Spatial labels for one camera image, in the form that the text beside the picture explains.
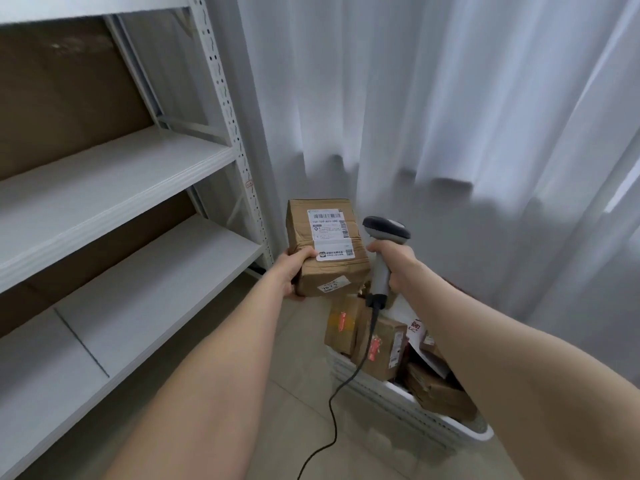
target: shelf board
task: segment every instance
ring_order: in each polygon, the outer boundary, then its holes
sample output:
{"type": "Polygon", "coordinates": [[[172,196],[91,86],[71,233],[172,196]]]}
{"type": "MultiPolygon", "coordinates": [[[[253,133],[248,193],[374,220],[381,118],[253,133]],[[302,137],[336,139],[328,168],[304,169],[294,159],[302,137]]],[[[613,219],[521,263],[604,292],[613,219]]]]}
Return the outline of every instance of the shelf board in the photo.
{"type": "Polygon", "coordinates": [[[261,252],[193,216],[60,300],[58,309],[108,375],[126,376],[261,252]]]}
{"type": "Polygon", "coordinates": [[[232,161],[150,127],[0,182],[0,292],[232,161]]]}
{"type": "Polygon", "coordinates": [[[188,0],[4,0],[0,24],[180,8],[188,0]]]}
{"type": "Polygon", "coordinates": [[[51,446],[107,380],[51,309],[0,339],[0,478],[51,446]]]}
{"type": "Polygon", "coordinates": [[[56,304],[82,343],[51,309],[0,339],[0,480],[15,478],[261,252],[193,216],[56,304]]]}

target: forearm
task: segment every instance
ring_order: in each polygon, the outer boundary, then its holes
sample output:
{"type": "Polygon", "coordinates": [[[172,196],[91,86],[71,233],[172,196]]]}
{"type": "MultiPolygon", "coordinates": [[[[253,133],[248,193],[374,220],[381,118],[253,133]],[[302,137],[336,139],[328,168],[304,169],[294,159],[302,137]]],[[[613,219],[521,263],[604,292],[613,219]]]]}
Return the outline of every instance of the forearm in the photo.
{"type": "Polygon", "coordinates": [[[281,304],[268,273],[160,389],[106,478],[243,478],[281,304]]]}
{"type": "Polygon", "coordinates": [[[640,393],[633,385],[426,266],[407,270],[405,298],[526,478],[620,478],[638,467],[640,393]]]}

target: person's left arm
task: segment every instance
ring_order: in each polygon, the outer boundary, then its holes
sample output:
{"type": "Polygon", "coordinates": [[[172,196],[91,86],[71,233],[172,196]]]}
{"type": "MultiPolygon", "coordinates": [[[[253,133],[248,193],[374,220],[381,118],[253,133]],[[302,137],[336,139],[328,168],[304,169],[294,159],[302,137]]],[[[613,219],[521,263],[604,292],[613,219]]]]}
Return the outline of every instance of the person's left arm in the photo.
{"type": "Polygon", "coordinates": [[[104,480],[242,479],[260,425],[283,296],[304,248],[280,256],[158,391],[104,480]]]}

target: curtain fold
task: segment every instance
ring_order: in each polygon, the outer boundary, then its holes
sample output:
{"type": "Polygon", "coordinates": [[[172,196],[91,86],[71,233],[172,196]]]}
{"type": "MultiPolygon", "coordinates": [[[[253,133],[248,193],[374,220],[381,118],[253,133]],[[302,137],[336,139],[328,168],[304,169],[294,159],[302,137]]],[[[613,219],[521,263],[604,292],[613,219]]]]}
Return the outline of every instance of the curtain fold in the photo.
{"type": "Polygon", "coordinates": [[[283,211],[400,220],[437,273],[640,377],[640,0],[237,3],[283,211]]]}

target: white plastic basket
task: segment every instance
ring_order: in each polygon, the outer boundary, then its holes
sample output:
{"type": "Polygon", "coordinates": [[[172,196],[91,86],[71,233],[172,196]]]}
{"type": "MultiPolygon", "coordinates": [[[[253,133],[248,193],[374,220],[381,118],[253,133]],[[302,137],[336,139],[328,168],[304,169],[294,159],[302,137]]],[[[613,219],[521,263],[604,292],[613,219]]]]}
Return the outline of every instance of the white plastic basket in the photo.
{"type": "MultiPolygon", "coordinates": [[[[333,377],[342,382],[352,375],[355,365],[345,356],[327,347],[333,377]]],[[[391,382],[382,382],[365,374],[348,384],[352,390],[379,405],[382,409],[420,430],[447,451],[457,451],[476,442],[489,441],[493,430],[478,414],[473,421],[460,423],[453,418],[426,411],[407,391],[391,382]]]]}

